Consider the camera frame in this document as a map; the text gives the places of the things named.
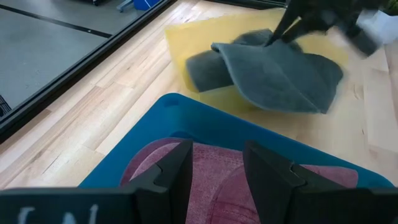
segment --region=wooden floor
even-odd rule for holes
[[[179,0],[0,146],[0,189],[76,186],[162,95],[186,94],[164,29],[253,11]],[[360,58],[350,53],[328,115],[253,111],[240,117],[309,144],[398,185],[398,43]]]

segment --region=black metal frame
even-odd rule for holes
[[[38,115],[49,104],[65,93],[77,81],[101,63],[106,57],[118,49],[134,34],[150,23],[161,12],[167,9],[176,0],[162,0],[149,9],[137,20],[131,22],[117,34],[110,37],[106,42],[95,48],[86,57],[72,65],[68,70],[60,74],[49,84],[41,88],[36,94],[26,99],[17,108],[0,119],[0,144],[21,129],[26,123]],[[268,9],[272,7],[283,7],[280,1],[258,1],[258,0],[208,0],[235,6],[250,7],[253,9]]]

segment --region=pink cloth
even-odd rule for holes
[[[122,184],[143,173],[179,142],[181,139],[170,138],[147,145],[130,162]],[[304,167],[345,187],[355,187],[358,181],[355,170],[311,165]],[[260,223],[246,181],[242,152],[194,143],[193,177],[186,223]]]

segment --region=gray cloth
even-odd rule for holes
[[[297,44],[277,40],[264,47],[271,34],[250,32],[188,59],[195,86],[206,91],[235,84],[265,110],[326,113],[343,77],[341,68],[321,55],[303,53]]]

